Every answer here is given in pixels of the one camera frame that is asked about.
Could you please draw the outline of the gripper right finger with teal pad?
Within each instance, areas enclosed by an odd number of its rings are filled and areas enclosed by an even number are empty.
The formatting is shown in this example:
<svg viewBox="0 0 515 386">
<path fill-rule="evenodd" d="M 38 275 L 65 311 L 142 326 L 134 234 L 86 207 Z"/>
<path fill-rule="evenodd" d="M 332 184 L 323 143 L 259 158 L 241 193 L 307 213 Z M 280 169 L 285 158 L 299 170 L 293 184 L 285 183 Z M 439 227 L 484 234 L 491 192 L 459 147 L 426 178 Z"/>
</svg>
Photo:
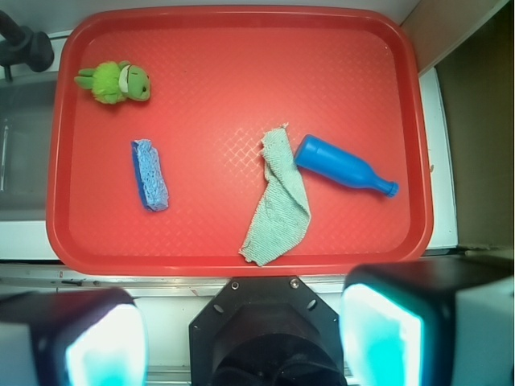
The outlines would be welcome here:
<svg viewBox="0 0 515 386">
<path fill-rule="evenodd" d="M 511 385 L 513 265 L 359 265 L 345 278 L 340 337 L 363 385 Z"/>
</svg>

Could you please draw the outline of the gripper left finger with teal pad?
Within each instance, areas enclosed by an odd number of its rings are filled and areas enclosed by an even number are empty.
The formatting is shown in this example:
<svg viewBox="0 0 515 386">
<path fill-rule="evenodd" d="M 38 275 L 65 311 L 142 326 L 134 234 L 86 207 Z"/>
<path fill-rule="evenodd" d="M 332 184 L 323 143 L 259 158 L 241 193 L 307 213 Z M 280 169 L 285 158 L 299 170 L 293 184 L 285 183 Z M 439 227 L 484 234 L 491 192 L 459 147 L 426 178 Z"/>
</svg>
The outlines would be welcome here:
<svg viewBox="0 0 515 386">
<path fill-rule="evenodd" d="M 123 289 L 1 297 L 3 385 L 144 385 L 146 328 Z"/>
</svg>

